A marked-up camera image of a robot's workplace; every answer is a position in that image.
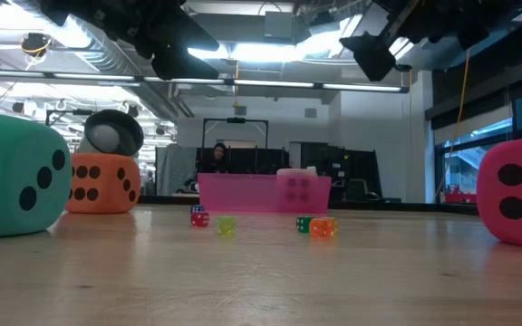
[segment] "pink storage box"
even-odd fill
[[[332,180],[307,175],[198,174],[207,211],[326,214]]]

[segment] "person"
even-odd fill
[[[200,173],[229,173],[227,163],[227,147],[223,143],[217,143],[213,148],[212,158],[204,158],[198,163]]]

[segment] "pink foam die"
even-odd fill
[[[477,203],[491,234],[503,242],[522,245],[522,140],[501,143],[483,158]]]

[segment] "wall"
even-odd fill
[[[385,197],[433,202],[434,142],[424,111],[432,105],[431,72],[410,94],[341,92],[330,105],[330,144],[375,150]]]
[[[375,150],[385,197],[405,199],[403,105],[405,94],[351,92],[341,94],[340,117],[332,126],[332,145]]]
[[[228,118],[235,116],[233,98],[186,98],[185,102],[196,115],[193,119],[179,119],[178,144],[200,147],[203,118]],[[327,142],[328,107],[319,99],[279,99],[241,98],[239,105],[247,106],[247,119],[269,120],[269,148],[289,149],[290,142]],[[316,108],[317,118],[305,118],[305,108]],[[211,147],[217,139],[250,140],[259,147],[265,146],[265,125],[227,124],[214,121],[207,123],[206,147]]]
[[[434,133],[424,112],[432,107],[432,72],[419,72],[411,89],[411,110],[405,114],[408,124],[406,201],[434,203]]]

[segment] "small die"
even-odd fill
[[[190,207],[191,214],[195,214],[197,212],[204,212],[204,211],[205,211],[205,207],[202,205],[193,205]]]
[[[193,226],[205,227],[208,225],[207,212],[195,212],[190,216],[190,223]]]
[[[327,239],[332,236],[332,222],[326,218],[314,218],[309,223],[309,234],[319,239]]]
[[[311,216],[299,216],[297,217],[297,232],[309,233],[309,223],[314,219]]]
[[[234,235],[237,230],[237,220],[232,216],[217,217],[215,230],[220,235]]]

